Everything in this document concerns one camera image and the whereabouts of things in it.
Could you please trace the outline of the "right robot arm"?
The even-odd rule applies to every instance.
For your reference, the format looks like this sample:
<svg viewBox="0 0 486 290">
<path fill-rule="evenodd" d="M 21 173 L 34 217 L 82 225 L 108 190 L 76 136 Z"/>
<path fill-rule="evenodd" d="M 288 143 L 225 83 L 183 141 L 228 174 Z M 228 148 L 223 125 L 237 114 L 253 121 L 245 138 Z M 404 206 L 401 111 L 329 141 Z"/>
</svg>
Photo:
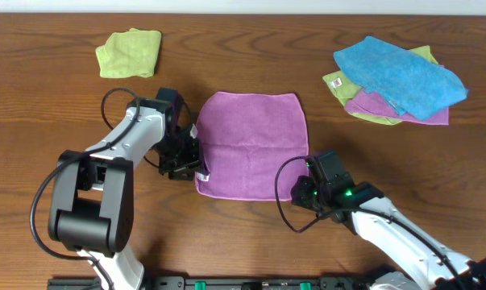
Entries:
<svg viewBox="0 0 486 290">
<path fill-rule="evenodd" d="M 486 289 L 486 258 L 476 262 L 411 222 L 377 187 L 356 184 L 333 151 L 302 157 L 309 175 L 291 190 L 293 205 L 330 219 L 382 250 L 400 268 L 372 289 Z"/>
</svg>

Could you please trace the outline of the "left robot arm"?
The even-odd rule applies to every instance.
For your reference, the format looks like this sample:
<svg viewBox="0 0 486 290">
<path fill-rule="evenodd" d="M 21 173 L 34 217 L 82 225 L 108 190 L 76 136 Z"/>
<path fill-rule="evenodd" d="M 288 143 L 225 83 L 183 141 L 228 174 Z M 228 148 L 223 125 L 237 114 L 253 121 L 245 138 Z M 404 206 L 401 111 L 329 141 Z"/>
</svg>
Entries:
<svg viewBox="0 0 486 290">
<path fill-rule="evenodd" d="M 64 151 L 39 187 L 53 185 L 48 235 L 86 260 L 100 277 L 101 289 L 140 289 L 143 264 L 129 245 L 134 219 L 134 171 L 155 151 L 161 175 L 193 180 L 206 172 L 193 123 L 180 126 L 183 97 L 161 88 L 154 98 L 135 95 L 123 120 L 85 151 Z"/>
</svg>

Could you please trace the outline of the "purple microfiber cloth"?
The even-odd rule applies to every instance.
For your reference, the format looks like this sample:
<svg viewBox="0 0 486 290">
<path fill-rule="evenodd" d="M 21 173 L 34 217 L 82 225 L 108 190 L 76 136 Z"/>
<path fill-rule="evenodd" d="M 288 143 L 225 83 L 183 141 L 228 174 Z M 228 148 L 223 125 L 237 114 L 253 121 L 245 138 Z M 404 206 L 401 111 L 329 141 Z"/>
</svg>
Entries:
<svg viewBox="0 0 486 290">
<path fill-rule="evenodd" d="M 201 195 L 237 201 L 287 201 L 308 168 L 305 115 L 293 93 L 217 92 L 197 119 L 208 174 L 196 175 Z"/>
</svg>

